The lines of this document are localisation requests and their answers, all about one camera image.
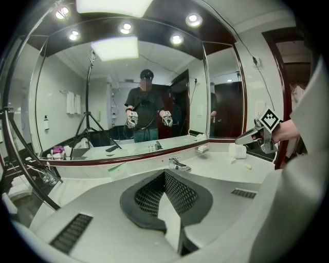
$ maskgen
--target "chrome faucet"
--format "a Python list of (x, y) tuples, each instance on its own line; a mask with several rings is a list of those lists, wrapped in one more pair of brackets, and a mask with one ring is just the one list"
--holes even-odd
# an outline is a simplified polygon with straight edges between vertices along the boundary
[(180, 170), (184, 172), (190, 172), (192, 170), (189, 166), (178, 162), (176, 158), (169, 159), (169, 169)]

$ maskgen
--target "jeans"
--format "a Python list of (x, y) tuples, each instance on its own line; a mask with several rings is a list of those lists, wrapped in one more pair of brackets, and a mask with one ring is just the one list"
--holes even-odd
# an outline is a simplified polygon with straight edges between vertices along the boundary
[(134, 131), (134, 141), (135, 142), (147, 142), (158, 140), (158, 129), (144, 129)]
[(215, 137), (215, 126), (210, 126), (209, 137)]

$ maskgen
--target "towel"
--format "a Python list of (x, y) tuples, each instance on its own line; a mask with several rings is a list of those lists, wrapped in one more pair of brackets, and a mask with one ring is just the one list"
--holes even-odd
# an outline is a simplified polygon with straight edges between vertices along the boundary
[(74, 109), (76, 114), (81, 114), (81, 96), (76, 94), (74, 99)]
[(74, 114), (74, 93), (68, 92), (66, 96), (66, 113), (67, 114)]

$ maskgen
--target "baseball cap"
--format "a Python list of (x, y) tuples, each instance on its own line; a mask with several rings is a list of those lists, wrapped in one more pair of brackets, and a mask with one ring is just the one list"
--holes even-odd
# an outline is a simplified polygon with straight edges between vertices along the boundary
[(154, 74), (152, 71), (150, 71), (149, 69), (144, 69), (141, 73), (140, 73), (140, 78), (143, 79), (149, 79), (149, 80), (153, 80)]

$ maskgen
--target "recessed light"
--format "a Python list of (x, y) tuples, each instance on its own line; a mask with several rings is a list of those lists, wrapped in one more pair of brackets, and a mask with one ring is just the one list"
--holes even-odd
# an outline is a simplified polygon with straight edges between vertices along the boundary
[(68, 38), (74, 41), (77, 40), (78, 37), (76, 35), (70, 35)]
[(66, 16), (68, 16), (68, 9), (67, 7), (61, 7), (58, 11), (56, 11), (55, 16), (58, 19), (64, 19)]
[(192, 14), (192, 15), (189, 16), (189, 20), (190, 20), (191, 22), (195, 22), (196, 19), (197, 19), (197, 16), (196, 16), (195, 14)]
[(73, 30), (68, 34), (68, 38), (72, 41), (76, 41), (80, 38), (80, 34), (78, 31)]
[(131, 29), (131, 27), (132, 27), (131, 24), (128, 24), (128, 23), (124, 23), (124, 24), (123, 24), (123, 28), (124, 28), (125, 30), (129, 30), (129, 29)]
[(197, 14), (190, 14), (186, 19), (185, 19), (186, 24), (188, 24), (190, 27), (197, 27), (201, 25), (202, 23), (202, 18), (201, 16)]
[(131, 24), (129, 23), (123, 23), (119, 26), (119, 31), (122, 33), (122, 34), (129, 34), (131, 32), (133, 32), (133, 27)]
[(184, 38), (180, 35), (173, 35), (171, 38), (170, 38), (170, 42), (174, 45), (179, 45), (181, 44), (182, 42), (184, 41)]

